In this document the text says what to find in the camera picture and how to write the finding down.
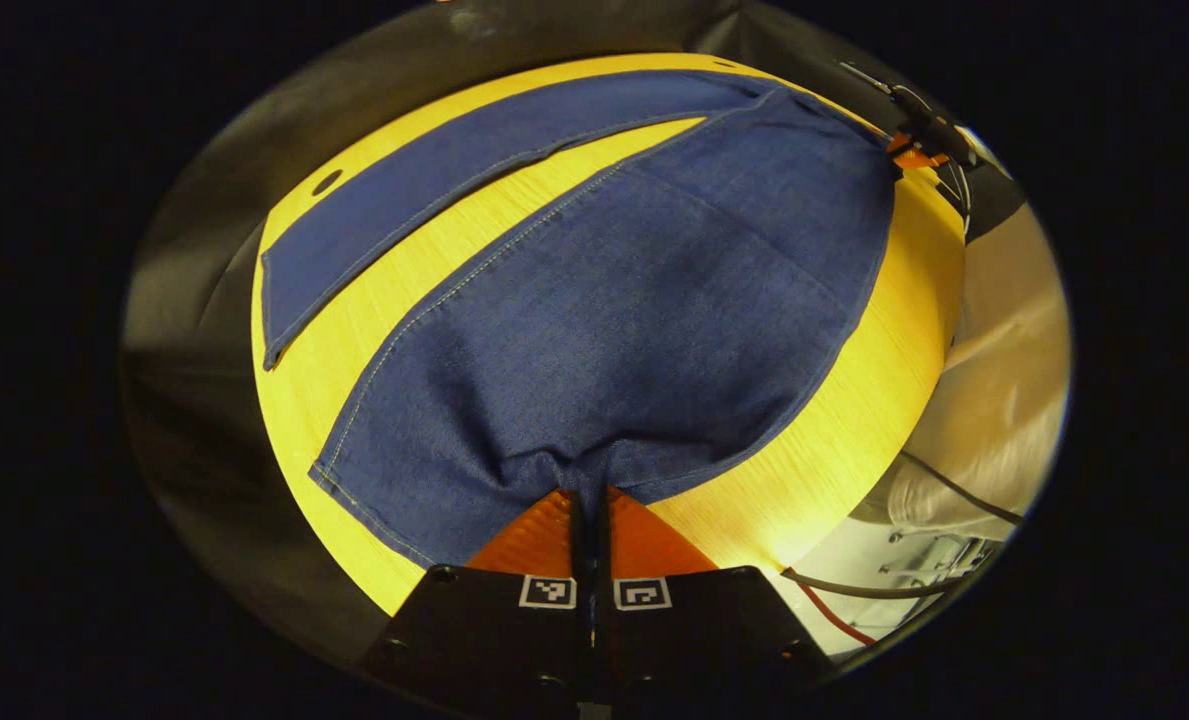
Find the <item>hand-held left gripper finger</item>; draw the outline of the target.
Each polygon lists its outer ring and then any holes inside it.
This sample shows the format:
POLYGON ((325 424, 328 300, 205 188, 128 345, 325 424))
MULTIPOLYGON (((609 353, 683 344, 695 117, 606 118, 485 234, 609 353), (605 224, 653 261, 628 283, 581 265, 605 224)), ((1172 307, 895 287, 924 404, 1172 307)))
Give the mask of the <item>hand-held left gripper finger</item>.
POLYGON ((594 520, 594 687, 614 719, 786 719, 835 664, 754 566, 617 490, 594 520))
POLYGON ((457 719, 575 719, 589 646, 580 503, 558 490, 466 564, 430 566, 361 661, 457 719))

